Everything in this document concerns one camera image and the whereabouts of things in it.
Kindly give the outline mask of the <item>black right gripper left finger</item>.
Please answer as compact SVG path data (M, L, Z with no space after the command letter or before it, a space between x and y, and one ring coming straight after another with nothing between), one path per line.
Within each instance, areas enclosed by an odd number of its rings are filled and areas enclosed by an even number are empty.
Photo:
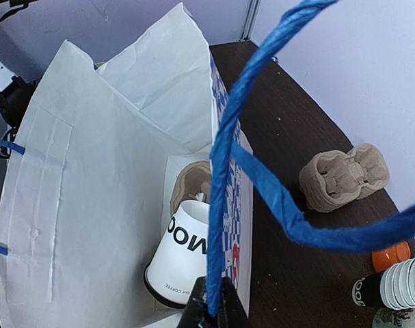
M191 291L177 328L214 328L216 318L210 316L207 305L206 278L199 277Z

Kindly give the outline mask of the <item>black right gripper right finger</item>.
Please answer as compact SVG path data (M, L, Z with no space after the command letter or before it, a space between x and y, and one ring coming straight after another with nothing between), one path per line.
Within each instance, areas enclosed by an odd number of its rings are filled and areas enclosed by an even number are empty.
M250 321L229 277L222 278L217 326L219 328L250 328Z

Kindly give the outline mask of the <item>single white paper cup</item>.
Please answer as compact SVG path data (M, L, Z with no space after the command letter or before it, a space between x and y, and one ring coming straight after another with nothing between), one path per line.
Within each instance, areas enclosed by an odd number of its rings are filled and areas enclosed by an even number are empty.
M183 309L199 277L206 275L210 205L180 203L144 271L144 283L161 304Z

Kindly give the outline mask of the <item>blue checkered paper bag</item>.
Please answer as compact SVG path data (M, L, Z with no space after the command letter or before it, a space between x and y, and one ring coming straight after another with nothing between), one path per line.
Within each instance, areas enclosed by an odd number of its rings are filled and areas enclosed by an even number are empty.
M172 8L99 70L63 42L31 97L0 201L2 327L138 327L155 312L144 269L163 232L168 159L209 154L207 305L229 277L250 303L253 192L294 242L355 253L415 236L415 205L365 228L314 228L250 152L239 115L257 76L330 5L302 1L227 91L202 32Z

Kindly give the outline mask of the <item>stack of paper cups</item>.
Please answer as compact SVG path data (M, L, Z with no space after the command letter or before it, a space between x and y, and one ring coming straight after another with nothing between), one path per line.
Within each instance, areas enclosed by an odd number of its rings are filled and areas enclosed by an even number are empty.
M415 258L381 273L356 280L351 298L359 307L405 310L415 308Z

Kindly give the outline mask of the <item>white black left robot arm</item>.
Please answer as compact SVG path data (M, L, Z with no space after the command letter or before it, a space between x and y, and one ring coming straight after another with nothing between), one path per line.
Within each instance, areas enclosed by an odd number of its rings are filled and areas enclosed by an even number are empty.
M3 141L15 141L29 101L39 82L40 79L26 82L0 60L0 114L9 126L1 138Z

